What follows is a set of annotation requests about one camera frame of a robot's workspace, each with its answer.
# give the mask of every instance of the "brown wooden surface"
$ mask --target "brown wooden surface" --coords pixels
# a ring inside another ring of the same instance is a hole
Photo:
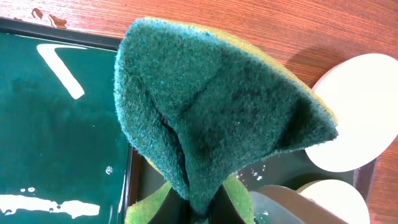
[[[143,16],[196,22],[252,42],[309,86],[357,55],[398,59],[397,0],[0,0],[0,16],[112,37]],[[371,223],[398,223],[398,139],[379,159],[368,207]]]

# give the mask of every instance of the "wood grain surface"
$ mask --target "wood grain surface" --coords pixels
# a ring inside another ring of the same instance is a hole
[[[398,59],[397,0],[0,0],[0,16],[112,37],[143,16],[196,22],[250,41],[309,86],[357,55]],[[398,139],[379,159],[368,207],[371,223],[398,223]]]

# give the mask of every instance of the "wet stain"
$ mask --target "wet stain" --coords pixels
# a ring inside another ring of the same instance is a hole
[[[56,27],[56,28],[61,28],[61,29],[66,29],[67,27],[65,24],[67,21],[65,19],[60,19],[57,16],[49,15],[49,19],[51,22],[51,26]]]
[[[40,9],[34,8],[34,9],[32,10],[32,16],[33,16],[33,18],[36,18],[35,14],[36,14],[36,16],[37,16],[38,18],[40,18],[40,19],[43,18],[43,12],[40,11]]]

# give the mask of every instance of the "teal sponge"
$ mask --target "teal sponge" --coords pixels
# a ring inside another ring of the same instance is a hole
[[[212,28],[139,19],[115,69],[128,140],[199,215],[231,173],[338,134],[329,110],[281,64]]]

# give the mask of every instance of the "white plate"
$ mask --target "white plate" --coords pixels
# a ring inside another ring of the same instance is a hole
[[[306,149],[331,172],[357,169],[379,156],[398,133],[398,61],[366,54],[343,62],[313,87],[338,119],[339,136]]]
[[[366,202],[361,194],[346,182],[318,180],[304,185],[297,192],[314,200],[349,224],[370,223]]]

